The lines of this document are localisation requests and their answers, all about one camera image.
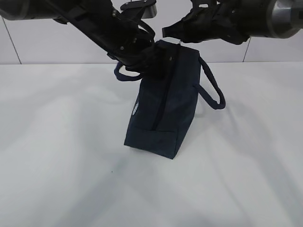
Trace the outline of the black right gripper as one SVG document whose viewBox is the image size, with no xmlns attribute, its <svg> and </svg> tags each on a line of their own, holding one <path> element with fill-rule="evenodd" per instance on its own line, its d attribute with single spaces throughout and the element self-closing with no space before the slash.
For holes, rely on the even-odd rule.
<svg viewBox="0 0 303 227">
<path fill-rule="evenodd" d="M 238 28 L 239 0 L 193 0 L 192 9 L 182 20 L 162 28 L 163 38 L 182 39 L 184 43 L 200 43 L 221 39 L 240 45 L 249 35 Z"/>
</svg>

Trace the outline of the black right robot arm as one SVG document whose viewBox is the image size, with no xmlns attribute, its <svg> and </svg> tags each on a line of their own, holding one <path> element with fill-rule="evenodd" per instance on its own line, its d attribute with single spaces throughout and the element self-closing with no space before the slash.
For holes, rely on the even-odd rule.
<svg viewBox="0 0 303 227">
<path fill-rule="evenodd" d="M 250 37 L 290 38 L 302 28 L 301 0 L 194 0 L 190 12 L 162 35 L 184 43 L 222 39 L 240 45 Z"/>
</svg>

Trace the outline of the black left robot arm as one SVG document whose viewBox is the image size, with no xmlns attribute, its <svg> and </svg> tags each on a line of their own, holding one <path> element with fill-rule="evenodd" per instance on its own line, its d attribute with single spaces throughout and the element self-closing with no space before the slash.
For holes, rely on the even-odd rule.
<svg viewBox="0 0 303 227">
<path fill-rule="evenodd" d="M 2 0 L 0 15 L 7 20 L 52 19 L 72 24 L 116 60 L 119 81 L 165 78 L 174 68 L 174 52 L 155 41 L 144 22 L 156 16 L 156 1 L 130 1 L 117 10 L 110 0 Z"/>
</svg>

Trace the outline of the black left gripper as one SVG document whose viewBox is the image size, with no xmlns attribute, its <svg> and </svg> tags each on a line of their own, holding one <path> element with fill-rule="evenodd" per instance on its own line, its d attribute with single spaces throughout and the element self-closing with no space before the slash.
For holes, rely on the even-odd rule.
<svg viewBox="0 0 303 227">
<path fill-rule="evenodd" d="M 173 70 L 178 45 L 158 40 L 137 55 L 115 56 L 112 53 L 107 55 L 118 61 L 114 69 L 117 79 L 166 79 Z"/>
</svg>

